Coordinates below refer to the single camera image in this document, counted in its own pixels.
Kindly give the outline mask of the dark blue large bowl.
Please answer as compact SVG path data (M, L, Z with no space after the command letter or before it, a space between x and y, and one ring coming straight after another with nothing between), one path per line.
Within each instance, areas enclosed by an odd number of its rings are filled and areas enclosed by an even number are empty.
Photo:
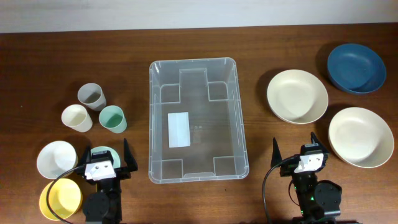
M380 89L386 81L386 66L380 56L361 44L342 44L327 60L328 78L341 91L365 95Z

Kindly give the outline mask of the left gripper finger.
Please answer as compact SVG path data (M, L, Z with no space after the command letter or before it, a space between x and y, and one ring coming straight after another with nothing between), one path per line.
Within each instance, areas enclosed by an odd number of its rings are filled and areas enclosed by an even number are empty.
M82 157L80 158L76 169L82 170L85 169L86 165L91 162L91 147L87 147L83 152Z
M131 153L129 148L129 144L126 138L124 138L124 161L127 165L127 168L130 172L134 172L138 170L137 162L134 156Z

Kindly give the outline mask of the clear plastic storage bin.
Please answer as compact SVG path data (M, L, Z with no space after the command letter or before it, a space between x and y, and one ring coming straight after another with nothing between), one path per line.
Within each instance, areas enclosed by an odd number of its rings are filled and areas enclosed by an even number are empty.
M149 178L155 184L243 179L248 152L236 62L158 60L149 67ZM169 147L168 114L188 112L188 147Z

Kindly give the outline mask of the mint green plastic cup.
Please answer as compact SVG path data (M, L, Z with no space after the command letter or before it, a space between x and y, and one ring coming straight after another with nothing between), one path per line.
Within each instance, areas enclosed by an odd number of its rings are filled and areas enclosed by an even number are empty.
M123 110L116 106L106 106L99 114L100 124L109 131L119 134L126 130L127 121Z

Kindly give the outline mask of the cream plastic cup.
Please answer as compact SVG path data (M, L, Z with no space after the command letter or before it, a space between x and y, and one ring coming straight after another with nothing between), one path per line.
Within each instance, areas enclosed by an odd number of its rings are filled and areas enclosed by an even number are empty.
M70 105L62 112L62 123L75 131L85 133L92 128L93 122L86 108L82 105Z

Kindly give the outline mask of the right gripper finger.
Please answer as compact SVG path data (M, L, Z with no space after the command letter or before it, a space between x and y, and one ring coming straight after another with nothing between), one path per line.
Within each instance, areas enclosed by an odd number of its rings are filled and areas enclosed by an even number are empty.
M324 154L329 154L329 150L321 143L321 141L317 138L314 132L310 133L311 135L311 141L313 144L317 144L317 146L320 148L322 153Z
M272 140L271 168L282 162L282 156L276 138Z

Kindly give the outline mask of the mint green small bowl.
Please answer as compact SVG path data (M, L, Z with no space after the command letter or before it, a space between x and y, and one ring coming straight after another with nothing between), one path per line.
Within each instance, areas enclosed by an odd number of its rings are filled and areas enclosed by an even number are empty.
M106 151L109 151L113 157L113 168L114 169L120 168L121 160L120 160L119 154L111 147L108 147L108 146L94 147L91 150L91 155L93 156L93 155L101 154L102 152L105 153Z

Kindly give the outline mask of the grey plastic cup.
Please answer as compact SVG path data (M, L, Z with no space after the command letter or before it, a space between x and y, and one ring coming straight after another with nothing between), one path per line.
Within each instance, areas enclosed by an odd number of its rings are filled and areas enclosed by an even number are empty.
M77 94L78 100L94 111L101 111L106 107L106 98L102 88L96 83L83 85Z

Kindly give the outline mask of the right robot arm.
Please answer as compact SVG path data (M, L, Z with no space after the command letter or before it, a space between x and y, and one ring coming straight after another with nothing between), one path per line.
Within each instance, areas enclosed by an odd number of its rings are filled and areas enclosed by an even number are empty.
M310 133L310 144L304 144L300 153L283 159L273 139L270 171L280 169L280 176L291 177L289 185L295 187L301 217L294 217L292 223L335 223L341 215L342 188L330 180L318 180L317 172L325 166L329 151L315 133Z

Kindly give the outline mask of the cream large bowl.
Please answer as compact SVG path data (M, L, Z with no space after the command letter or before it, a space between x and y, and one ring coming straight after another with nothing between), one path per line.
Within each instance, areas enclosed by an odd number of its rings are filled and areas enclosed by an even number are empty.
M271 111L292 124L309 124L320 119L328 108L324 84L304 70L285 70L272 78L267 87Z
M345 108L330 121L328 140L346 163L372 169L385 164L394 152L394 136L376 113L360 107Z

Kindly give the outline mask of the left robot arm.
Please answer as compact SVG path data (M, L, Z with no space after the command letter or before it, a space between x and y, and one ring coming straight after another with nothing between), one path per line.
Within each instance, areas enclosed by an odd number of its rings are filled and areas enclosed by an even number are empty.
M121 181L130 179L131 172L138 170L126 139L124 161L124 167L115 167L111 151L92 152L90 147L85 149L76 173L89 184L96 186L96 192L90 194L83 203L86 223L121 222Z

